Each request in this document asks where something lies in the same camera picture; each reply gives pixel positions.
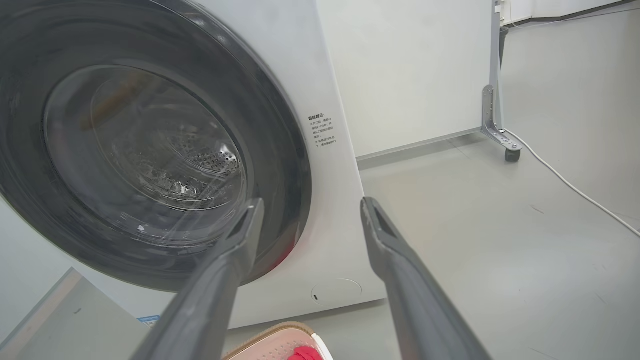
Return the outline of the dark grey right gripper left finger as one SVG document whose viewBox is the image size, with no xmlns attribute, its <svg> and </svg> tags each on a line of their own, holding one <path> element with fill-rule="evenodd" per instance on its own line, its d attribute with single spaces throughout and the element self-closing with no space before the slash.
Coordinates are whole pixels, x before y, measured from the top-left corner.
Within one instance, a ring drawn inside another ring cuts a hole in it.
<svg viewBox="0 0 640 360">
<path fill-rule="evenodd" d="M 247 201 L 131 360 L 221 360 L 238 287 L 255 263 L 264 216 L 262 199 Z"/>
</svg>

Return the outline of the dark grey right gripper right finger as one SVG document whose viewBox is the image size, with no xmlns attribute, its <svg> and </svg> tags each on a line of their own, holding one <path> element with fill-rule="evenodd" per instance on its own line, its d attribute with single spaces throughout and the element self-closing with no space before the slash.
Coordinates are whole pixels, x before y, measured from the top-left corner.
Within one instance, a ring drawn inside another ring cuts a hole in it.
<svg viewBox="0 0 640 360">
<path fill-rule="evenodd" d="M 370 266 L 386 288 L 402 360 L 492 360 L 380 203 L 362 198 L 360 216 Z"/>
</svg>

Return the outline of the beige perforated laundry basket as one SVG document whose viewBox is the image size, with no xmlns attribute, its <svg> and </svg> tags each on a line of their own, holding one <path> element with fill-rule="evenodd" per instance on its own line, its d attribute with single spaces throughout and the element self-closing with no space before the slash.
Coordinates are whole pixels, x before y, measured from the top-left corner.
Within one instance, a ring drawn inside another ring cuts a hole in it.
<svg viewBox="0 0 640 360">
<path fill-rule="evenodd" d="M 221 360 L 287 360 L 297 347 L 317 349 L 323 360 L 334 360 L 315 330 L 295 321 L 279 323 L 252 337 L 221 357 Z"/>
</svg>

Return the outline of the red garment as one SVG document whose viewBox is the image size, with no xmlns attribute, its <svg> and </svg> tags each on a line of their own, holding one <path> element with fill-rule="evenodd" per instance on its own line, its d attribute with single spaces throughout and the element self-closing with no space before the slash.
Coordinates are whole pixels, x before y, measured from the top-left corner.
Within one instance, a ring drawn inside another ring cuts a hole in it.
<svg viewBox="0 0 640 360">
<path fill-rule="evenodd" d="M 324 360 L 322 354 L 311 346 L 296 347 L 287 360 Z"/>
</svg>

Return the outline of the white washing machine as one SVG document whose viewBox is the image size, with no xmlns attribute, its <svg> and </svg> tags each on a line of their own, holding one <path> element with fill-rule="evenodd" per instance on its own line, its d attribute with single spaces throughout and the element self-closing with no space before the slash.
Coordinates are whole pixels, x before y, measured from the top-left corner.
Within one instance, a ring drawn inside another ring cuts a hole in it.
<svg viewBox="0 0 640 360">
<path fill-rule="evenodd" d="M 279 321 L 386 296 L 361 226 L 361 176 L 316 0 L 194 0 L 262 60 L 294 110 L 311 171 L 308 219 L 272 271 L 241 283 L 230 327 Z M 73 259 L 0 196 L 0 339 L 69 269 L 134 319 L 161 316 L 177 292 L 139 287 Z"/>
</svg>

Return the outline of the round dark washing machine door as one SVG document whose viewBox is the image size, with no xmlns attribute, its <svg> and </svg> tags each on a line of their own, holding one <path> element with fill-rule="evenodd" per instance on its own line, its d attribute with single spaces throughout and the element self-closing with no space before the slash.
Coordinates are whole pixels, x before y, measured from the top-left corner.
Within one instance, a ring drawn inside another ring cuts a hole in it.
<svg viewBox="0 0 640 360">
<path fill-rule="evenodd" d="M 311 205 L 304 136 L 254 51 L 194 0 L 0 0 L 0 196 L 115 280 L 178 292 L 262 199 L 249 284 Z"/>
</svg>

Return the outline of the white partition panel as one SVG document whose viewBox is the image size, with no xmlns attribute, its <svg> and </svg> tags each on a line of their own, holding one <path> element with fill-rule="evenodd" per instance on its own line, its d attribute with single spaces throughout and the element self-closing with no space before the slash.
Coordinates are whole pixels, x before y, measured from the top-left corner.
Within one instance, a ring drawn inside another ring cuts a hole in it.
<svg viewBox="0 0 640 360">
<path fill-rule="evenodd" d="M 480 129 L 494 0 L 317 0 L 355 156 Z"/>
</svg>

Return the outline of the grey partition leg with caster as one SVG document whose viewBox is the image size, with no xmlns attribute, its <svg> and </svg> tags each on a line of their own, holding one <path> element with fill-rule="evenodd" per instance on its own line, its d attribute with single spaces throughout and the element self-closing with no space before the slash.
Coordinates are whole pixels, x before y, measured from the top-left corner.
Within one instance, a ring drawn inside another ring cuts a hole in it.
<svg viewBox="0 0 640 360">
<path fill-rule="evenodd" d="M 491 0 L 491 43 L 489 84 L 482 90 L 481 132 L 505 148 L 505 162 L 514 164 L 521 159 L 523 145 L 505 129 L 502 64 L 509 29 L 501 25 L 504 0 Z"/>
</svg>

